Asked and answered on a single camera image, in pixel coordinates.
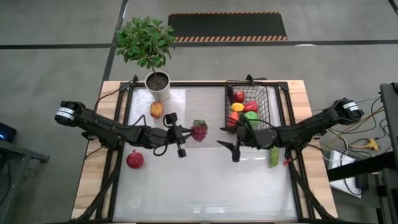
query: red pomegranate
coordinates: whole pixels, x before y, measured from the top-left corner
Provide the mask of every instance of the red pomegranate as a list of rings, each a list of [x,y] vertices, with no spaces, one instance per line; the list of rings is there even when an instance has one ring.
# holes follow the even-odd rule
[[[140,152],[132,151],[126,159],[127,165],[132,169],[138,169],[144,164],[144,156]]]

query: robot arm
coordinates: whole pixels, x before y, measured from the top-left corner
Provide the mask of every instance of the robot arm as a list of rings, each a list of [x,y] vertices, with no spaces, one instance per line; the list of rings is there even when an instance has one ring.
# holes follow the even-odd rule
[[[233,128],[221,128],[223,131],[236,133],[237,143],[218,141],[232,152],[234,162],[239,162],[239,146],[256,147],[257,149],[270,149],[276,147],[288,147],[290,149],[304,148],[316,134],[325,134],[328,128],[336,124],[349,125],[358,122],[363,111],[352,100],[343,98],[336,100],[329,108],[324,109],[304,121],[292,126],[275,127],[253,130],[249,120],[239,117],[239,122]]]
[[[55,115],[57,123],[79,127],[86,131],[87,135],[97,136],[100,143],[108,147],[122,148],[123,142],[132,146],[144,147],[146,149],[155,149],[168,144],[177,144],[178,156],[185,157],[185,150],[181,144],[185,143],[191,134],[190,129],[177,126],[177,114],[171,113],[164,116],[169,126],[168,130],[152,128],[147,125],[126,126],[112,119],[105,118],[91,109],[87,109],[83,103],[75,101],[62,101],[61,108]]]

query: black metal basket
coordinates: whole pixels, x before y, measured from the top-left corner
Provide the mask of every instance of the black metal basket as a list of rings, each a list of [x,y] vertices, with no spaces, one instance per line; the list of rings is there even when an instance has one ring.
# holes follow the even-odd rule
[[[227,86],[232,85],[234,93],[237,91],[244,92],[244,101],[243,104],[248,103],[250,101],[256,101],[257,106],[259,108],[258,116],[260,120],[267,121],[271,123],[271,116],[269,111],[269,99],[268,99],[268,86],[266,85],[257,85],[256,82],[237,82],[237,81],[227,81],[225,83],[225,126],[227,127],[229,114],[232,112],[231,103],[228,99],[227,94]],[[265,122],[260,122],[253,129],[264,129],[268,128],[269,125]]]

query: yellow and black striped edge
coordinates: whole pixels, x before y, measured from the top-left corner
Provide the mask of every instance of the yellow and black striped edge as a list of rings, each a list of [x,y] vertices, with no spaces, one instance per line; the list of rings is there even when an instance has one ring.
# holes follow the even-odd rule
[[[223,37],[176,37],[176,42],[255,42],[284,41],[286,36],[223,36]]]
[[[275,11],[266,12],[176,12],[170,13],[169,15],[214,15],[214,14],[279,14]]]

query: soil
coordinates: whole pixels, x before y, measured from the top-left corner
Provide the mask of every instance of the soil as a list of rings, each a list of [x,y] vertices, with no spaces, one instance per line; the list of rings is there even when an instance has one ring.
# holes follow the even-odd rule
[[[150,75],[150,77],[147,79],[148,88],[153,91],[163,90],[167,86],[167,84],[169,84],[169,79],[167,78],[167,75],[157,72],[156,77],[157,83],[154,74]]]

